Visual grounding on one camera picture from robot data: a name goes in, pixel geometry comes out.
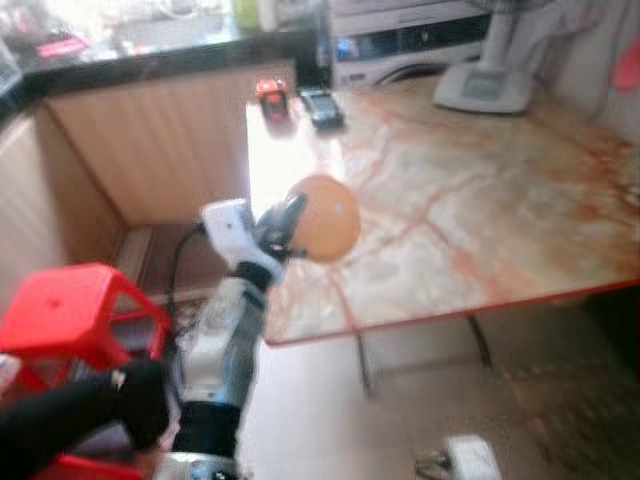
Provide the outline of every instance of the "white wall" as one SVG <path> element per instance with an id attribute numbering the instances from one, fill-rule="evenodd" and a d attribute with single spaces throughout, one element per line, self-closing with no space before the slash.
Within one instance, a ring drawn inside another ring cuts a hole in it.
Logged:
<path id="1" fill-rule="evenodd" d="M 618 92 L 609 80 L 612 67 L 640 33 L 640 1 L 606 1 L 602 22 L 573 39 L 551 87 L 587 118 L 638 144 L 640 91 Z"/>

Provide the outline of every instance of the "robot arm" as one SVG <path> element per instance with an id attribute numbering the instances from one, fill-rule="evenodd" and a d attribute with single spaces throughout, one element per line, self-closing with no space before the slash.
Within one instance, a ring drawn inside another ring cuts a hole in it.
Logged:
<path id="1" fill-rule="evenodd" d="M 185 385 L 172 452 L 155 480 L 231 480 L 236 431 L 253 381 L 254 356 L 267 310 L 266 292 L 297 252 L 289 243 L 306 199 L 269 211 L 254 226 L 242 200 L 204 208 L 214 248 L 232 270 L 198 315 L 184 353 Z"/>

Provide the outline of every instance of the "black device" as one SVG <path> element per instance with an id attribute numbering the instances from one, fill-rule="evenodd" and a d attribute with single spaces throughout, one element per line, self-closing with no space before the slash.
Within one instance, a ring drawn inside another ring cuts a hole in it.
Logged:
<path id="1" fill-rule="evenodd" d="M 304 102 L 311 122 L 319 131 L 334 130 L 344 125 L 344 114 L 327 90 L 302 90 L 300 98 Z"/>

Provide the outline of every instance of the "black countertop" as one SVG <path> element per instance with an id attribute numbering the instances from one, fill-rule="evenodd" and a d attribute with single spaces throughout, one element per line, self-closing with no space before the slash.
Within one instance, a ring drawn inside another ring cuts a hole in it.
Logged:
<path id="1" fill-rule="evenodd" d="M 82 51 L 52 58 L 34 48 L 12 49 L 22 78 L 0 95 L 0 124 L 51 95 L 277 60 L 294 61 L 301 86 L 325 83 L 314 25 L 248 33 L 231 15 L 206 20 L 126 25 Z"/>

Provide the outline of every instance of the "electric fan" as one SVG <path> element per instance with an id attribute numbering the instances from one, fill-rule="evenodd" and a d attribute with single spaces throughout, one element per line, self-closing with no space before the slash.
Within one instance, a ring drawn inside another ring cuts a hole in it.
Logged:
<path id="1" fill-rule="evenodd" d="M 540 7 L 551 0 L 470 0 L 492 12 L 482 56 L 477 62 L 449 67 L 434 96 L 437 105 L 486 113 L 518 113 L 531 101 L 533 79 L 505 62 L 514 13 Z"/>

